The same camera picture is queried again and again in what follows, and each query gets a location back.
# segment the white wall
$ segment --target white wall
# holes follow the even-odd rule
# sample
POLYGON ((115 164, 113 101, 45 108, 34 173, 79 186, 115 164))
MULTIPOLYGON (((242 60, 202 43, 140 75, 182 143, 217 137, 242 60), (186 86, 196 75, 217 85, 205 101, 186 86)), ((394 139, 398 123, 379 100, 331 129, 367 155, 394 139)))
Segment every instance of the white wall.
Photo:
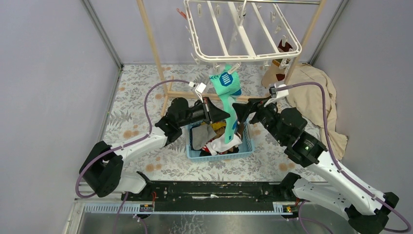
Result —
POLYGON ((117 68, 79 0, 0 1, 0 233, 61 233, 117 68))
MULTIPOLYGON (((189 32, 185 28, 188 22, 176 12, 176 8, 183 10, 183 2, 183 0, 144 0, 159 56, 163 63, 194 62, 190 55, 193 49, 188 39, 189 32)), ((302 61, 308 61, 311 58, 340 2, 341 0, 327 0, 313 34, 303 51, 302 61)), ((123 63, 154 63, 136 0, 91 0, 91 3, 123 63)), ((270 9, 266 7, 268 4, 262 4, 262 6, 263 19, 265 22, 270 22, 270 9)), ((280 4, 280 8, 297 38, 301 39, 317 7, 314 5, 280 4)), ((202 19, 205 21, 198 24, 198 31, 211 31, 214 28, 209 11, 206 7, 203 7, 203 10, 202 19)), ((221 30, 228 31, 228 37, 225 37, 228 45, 233 29, 232 18, 229 15, 221 15, 218 21, 221 30)), ((261 33, 261 26, 258 24, 250 26, 250 29, 255 30, 257 34, 261 33)), ((273 27, 270 27, 268 24, 267 26, 273 28, 273 32, 277 25, 273 24, 273 27)), ((203 40, 206 43, 203 44, 205 48, 201 48, 216 55, 221 50, 218 47, 216 33, 211 32, 210 35, 203 34, 203 40)), ((259 36, 250 39, 254 46, 260 46, 263 42, 259 36)))
MULTIPOLYGON (((316 67, 337 89, 337 130, 349 135, 344 164, 374 187, 400 197, 413 221, 411 0, 353 0, 316 67)), ((389 227, 404 229, 391 215, 389 227)))

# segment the teal sock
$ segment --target teal sock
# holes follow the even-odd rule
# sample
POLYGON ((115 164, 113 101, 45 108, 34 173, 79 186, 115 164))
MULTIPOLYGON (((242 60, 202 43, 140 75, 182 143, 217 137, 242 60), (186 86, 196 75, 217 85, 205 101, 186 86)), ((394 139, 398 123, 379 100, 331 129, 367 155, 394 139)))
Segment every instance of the teal sock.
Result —
POLYGON ((231 67, 227 64, 221 74, 210 77, 215 91, 224 105, 224 111, 230 114, 230 117, 225 119, 225 144, 228 144, 234 138, 234 133, 237 131, 237 113, 235 113, 232 104, 242 93, 238 73, 228 74, 227 72, 231 67))

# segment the blue laundry basket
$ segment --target blue laundry basket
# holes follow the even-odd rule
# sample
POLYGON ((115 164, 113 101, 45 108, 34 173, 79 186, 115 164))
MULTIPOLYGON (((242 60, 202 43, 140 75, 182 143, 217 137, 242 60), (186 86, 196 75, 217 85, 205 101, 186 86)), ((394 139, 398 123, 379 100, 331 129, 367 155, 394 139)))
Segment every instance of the blue laundry basket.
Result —
POLYGON ((192 138, 190 131, 193 127, 199 126, 201 123, 193 123, 186 126, 186 136, 187 136, 187 156, 192 162, 207 162, 207 161, 216 161, 216 160, 224 160, 224 159, 236 159, 236 158, 243 158, 250 156, 254 150, 254 140, 250 136, 249 124, 248 119, 245 122, 244 128, 244 136, 243 136, 243 143, 238 146, 239 152, 234 154, 226 154, 226 155, 214 155, 214 156, 203 156, 199 157, 200 150, 192 150, 192 138))

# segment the floral patterned floor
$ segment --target floral patterned floor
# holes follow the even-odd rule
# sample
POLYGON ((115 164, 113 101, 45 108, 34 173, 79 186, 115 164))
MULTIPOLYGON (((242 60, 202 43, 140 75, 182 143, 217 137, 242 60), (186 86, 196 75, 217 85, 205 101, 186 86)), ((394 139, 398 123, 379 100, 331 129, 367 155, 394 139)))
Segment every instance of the floral patterned floor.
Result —
MULTIPOLYGON (((164 65, 166 79, 195 80, 208 82, 206 65, 164 65)), ((263 71, 257 65, 242 65, 238 74, 243 95, 265 96, 268 93, 261 86, 263 71)), ((109 116, 104 140, 115 143, 148 131, 143 102, 146 92, 159 82, 155 65, 126 65, 109 116)), ((189 91, 183 83, 174 82, 173 90, 189 91)), ((209 83, 208 93, 214 89, 209 83)), ((164 102, 161 87, 155 89, 148 101, 149 115, 155 123, 161 114, 164 102)), ((290 107, 283 99, 279 109, 290 107)), ((290 161, 274 138, 260 125, 251 126, 255 152, 248 158, 213 162, 192 163, 186 155, 186 140, 177 141, 155 150, 126 165, 127 171, 142 171, 151 180, 225 180, 225 181, 281 181, 288 172, 300 174, 310 181, 324 181, 323 178, 290 161)), ((308 121, 306 131, 319 139, 319 129, 308 121)))

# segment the beige towel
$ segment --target beige towel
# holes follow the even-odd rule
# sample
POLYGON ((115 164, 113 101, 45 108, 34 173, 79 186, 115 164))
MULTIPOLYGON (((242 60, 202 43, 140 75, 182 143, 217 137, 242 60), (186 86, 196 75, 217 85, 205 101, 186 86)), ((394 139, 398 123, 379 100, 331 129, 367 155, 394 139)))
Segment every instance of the beige towel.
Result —
MULTIPOLYGON (((331 146, 337 159, 342 159, 347 145, 347 136, 336 132, 336 89, 330 78, 320 69, 308 64, 298 65, 287 85, 306 81, 315 81, 324 87, 326 94, 327 128, 331 146)), ((296 107, 303 116, 319 126, 321 141, 327 146, 322 118, 322 97, 320 88, 315 85, 305 85, 289 90, 288 103, 296 107)))

